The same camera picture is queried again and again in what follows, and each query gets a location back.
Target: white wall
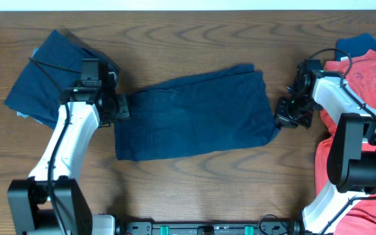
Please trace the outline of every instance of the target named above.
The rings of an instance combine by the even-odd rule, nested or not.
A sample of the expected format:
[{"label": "white wall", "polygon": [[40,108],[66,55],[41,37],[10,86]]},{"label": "white wall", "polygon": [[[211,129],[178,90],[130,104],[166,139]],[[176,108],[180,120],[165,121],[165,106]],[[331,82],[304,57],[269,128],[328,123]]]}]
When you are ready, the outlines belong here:
[{"label": "white wall", "polygon": [[376,0],[0,0],[0,10],[376,10]]}]

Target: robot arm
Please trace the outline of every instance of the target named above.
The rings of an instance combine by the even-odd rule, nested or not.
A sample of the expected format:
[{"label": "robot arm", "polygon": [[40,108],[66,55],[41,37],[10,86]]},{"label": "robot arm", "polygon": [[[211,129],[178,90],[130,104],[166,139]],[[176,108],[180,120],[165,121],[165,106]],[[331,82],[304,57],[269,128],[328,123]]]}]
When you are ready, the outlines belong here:
[{"label": "robot arm", "polygon": [[[60,205],[58,218],[71,234],[115,234],[116,219],[111,215],[92,215],[78,186],[95,130],[129,117],[125,98],[116,97],[117,76],[108,70],[108,64],[98,59],[82,61],[81,79],[60,96],[57,125],[42,159],[27,180],[12,181],[8,202],[17,234],[60,234],[56,211],[38,207],[49,199]],[[53,152],[54,167],[50,168]],[[51,181],[49,170],[52,170]],[[50,198],[49,182],[54,198]]]},{"label": "robot arm", "polygon": [[70,122],[55,155],[55,167],[52,175],[53,180],[57,180],[60,176],[66,176],[79,182],[89,140],[100,124],[97,107],[94,104],[87,104],[85,101],[68,102],[59,107],[59,119],[48,147],[29,175],[29,178],[34,177],[35,181],[47,180],[48,162],[65,126],[67,115],[65,105],[69,106]]},{"label": "robot arm", "polygon": [[[324,108],[337,125],[327,162],[329,180],[316,199],[302,210],[302,230],[334,232],[336,225],[360,200],[376,193],[376,151],[363,152],[362,143],[376,145],[376,122],[354,99],[364,103],[354,91],[342,89],[341,74],[323,71],[319,60],[308,59],[297,68],[291,99],[282,98],[275,118],[286,127],[309,127],[313,111]],[[376,115],[376,110],[366,105]]]}]

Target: wooden table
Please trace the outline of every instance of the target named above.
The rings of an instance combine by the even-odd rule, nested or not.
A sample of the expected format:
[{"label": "wooden table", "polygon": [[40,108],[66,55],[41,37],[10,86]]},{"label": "wooden table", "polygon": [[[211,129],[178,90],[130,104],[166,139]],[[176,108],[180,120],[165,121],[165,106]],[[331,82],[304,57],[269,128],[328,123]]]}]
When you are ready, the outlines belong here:
[{"label": "wooden table", "polygon": [[[376,38],[376,11],[0,12],[0,234],[14,233],[11,180],[28,176],[52,135],[3,101],[27,56],[53,29],[110,56],[123,69],[127,93],[254,63],[264,71],[274,109],[309,54],[343,37],[370,32]],[[265,147],[135,163],[117,161],[113,128],[100,129],[89,144],[80,187],[93,213],[156,221],[295,217],[315,197],[314,155],[323,138],[326,129],[315,115],[312,128],[283,129]]]}]

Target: green connector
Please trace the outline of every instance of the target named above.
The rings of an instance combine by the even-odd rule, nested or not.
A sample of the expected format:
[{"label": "green connector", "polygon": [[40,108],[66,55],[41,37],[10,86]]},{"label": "green connector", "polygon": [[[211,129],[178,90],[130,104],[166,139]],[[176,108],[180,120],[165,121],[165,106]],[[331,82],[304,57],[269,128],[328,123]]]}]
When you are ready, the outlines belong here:
[{"label": "green connector", "polygon": [[245,226],[245,235],[253,235],[253,227]]},{"label": "green connector", "polygon": [[161,226],[161,235],[169,235],[169,227]]}]

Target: folded blue garment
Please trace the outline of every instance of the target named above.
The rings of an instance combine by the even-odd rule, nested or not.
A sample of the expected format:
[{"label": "folded blue garment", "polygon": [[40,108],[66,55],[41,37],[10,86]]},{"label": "folded blue garment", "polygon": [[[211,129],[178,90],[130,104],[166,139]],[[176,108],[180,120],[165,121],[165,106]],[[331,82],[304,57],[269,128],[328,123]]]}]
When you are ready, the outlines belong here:
[{"label": "folded blue garment", "polygon": [[167,81],[127,96],[115,123],[119,160],[169,159],[263,146],[279,132],[253,65]]},{"label": "folded blue garment", "polygon": [[[56,30],[44,41],[33,58],[75,71],[81,71],[82,59],[97,58],[110,62],[100,53],[70,42]],[[59,84],[61,89],[68,88],[75,80],[80,79],[78,73],[46,65],[41,66]],[[118,68],[110,68],[118,75]],[[18,77],[4,104],[54,129],[59,110],[59,95],[59,91],[49,78],[34,63],[30,62]]]},{"label": "folded blue garment", "polygon": [[[358,57],[365,55],[369,49],[376,51],[376,40],[369,33],[364,33],[349,39],[339,39],[336,48],[344,50],[351,57]],[[345,55],[335,52],[336,61],[341,61],[342,57]]]}]

